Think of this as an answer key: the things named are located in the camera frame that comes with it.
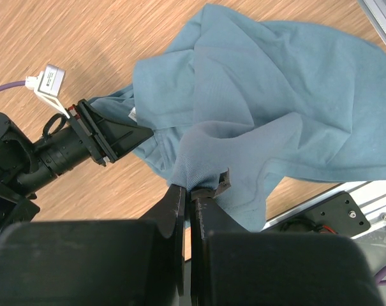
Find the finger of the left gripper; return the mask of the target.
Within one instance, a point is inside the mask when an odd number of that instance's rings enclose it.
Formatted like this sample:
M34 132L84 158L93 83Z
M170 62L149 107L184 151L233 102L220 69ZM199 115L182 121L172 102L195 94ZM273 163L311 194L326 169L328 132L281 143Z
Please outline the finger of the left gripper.
M152 136L152 129L137 124L120 123L99 115L93 120L95 139L107 156L125 156Z

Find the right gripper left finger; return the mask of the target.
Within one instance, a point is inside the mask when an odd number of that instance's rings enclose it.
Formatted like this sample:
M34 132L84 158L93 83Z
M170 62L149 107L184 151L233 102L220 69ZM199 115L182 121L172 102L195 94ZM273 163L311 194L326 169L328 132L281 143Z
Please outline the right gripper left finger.
M140 220L154 221L161 235L170 241L170 257L179 296L184 295L186 189L172 184L164 197Z

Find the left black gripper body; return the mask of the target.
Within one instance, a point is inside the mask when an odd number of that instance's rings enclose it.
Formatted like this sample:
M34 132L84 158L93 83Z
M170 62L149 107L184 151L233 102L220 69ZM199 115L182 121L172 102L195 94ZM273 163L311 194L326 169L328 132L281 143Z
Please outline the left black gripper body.
M66 111L69 115L68 124L78 135L91 159L102 166L106 166L107 163L115 163L118 156L98 126L98 123L102 123L105 118L84 99L76 105L71 105Z

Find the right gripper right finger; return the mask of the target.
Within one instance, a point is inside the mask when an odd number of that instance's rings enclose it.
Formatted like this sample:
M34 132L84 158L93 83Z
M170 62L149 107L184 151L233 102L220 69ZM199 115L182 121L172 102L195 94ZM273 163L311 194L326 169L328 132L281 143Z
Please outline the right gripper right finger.
M228 215L216 198L231 186L229 172L214 189L191 192L191 301L193 305L251 305L250 233Z

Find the grey-blue t shirt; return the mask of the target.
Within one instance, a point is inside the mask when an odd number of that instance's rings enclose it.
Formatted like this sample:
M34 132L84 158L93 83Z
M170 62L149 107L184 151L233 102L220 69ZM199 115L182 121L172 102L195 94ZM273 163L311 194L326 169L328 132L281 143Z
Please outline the grey-blue t shirt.
M214 189L228 172L218 204L249 231L284 177L386 180L386 54L323 25L208 4L91 104L153 130L134 153L169 184Z

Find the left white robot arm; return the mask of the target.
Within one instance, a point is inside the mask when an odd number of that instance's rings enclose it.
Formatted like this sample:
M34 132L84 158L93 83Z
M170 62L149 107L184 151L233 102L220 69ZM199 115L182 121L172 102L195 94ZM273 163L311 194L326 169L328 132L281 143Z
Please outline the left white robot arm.
M16 222L29 222L40 208L36 192L86 159L106 166L153 136L135 123L109 119L86 100L56 114L32 142L0 112L0 234Z

